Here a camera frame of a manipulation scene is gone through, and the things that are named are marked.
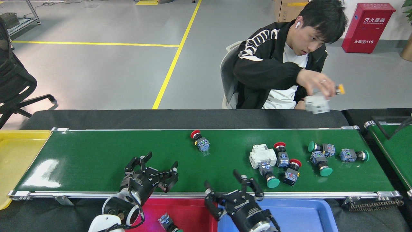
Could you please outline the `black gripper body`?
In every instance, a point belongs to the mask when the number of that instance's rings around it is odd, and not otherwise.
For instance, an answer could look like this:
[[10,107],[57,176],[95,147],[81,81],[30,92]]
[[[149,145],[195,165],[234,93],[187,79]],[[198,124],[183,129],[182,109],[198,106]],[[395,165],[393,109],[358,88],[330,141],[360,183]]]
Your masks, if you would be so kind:
[[130,189],[139,204],[144,205],[156,188],[156,178],[143,174],[128,174],[120,185],[120,191]]
[[240,232],[276,232],[277,222],[269,209],[263,210],[255,197],[239,191],[228,194],[225,210]]

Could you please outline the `person's right hand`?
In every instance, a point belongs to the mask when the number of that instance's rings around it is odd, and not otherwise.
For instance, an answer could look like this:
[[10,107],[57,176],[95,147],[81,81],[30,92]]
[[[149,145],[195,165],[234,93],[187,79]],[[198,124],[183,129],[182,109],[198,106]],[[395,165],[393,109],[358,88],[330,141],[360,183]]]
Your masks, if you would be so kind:
[[314,95],[314,89],[321,91],[327,100],[334,97],[336,93],[335,82],[320,72],[302,69],[297,75],[296,82],[305,88],[309,96]]

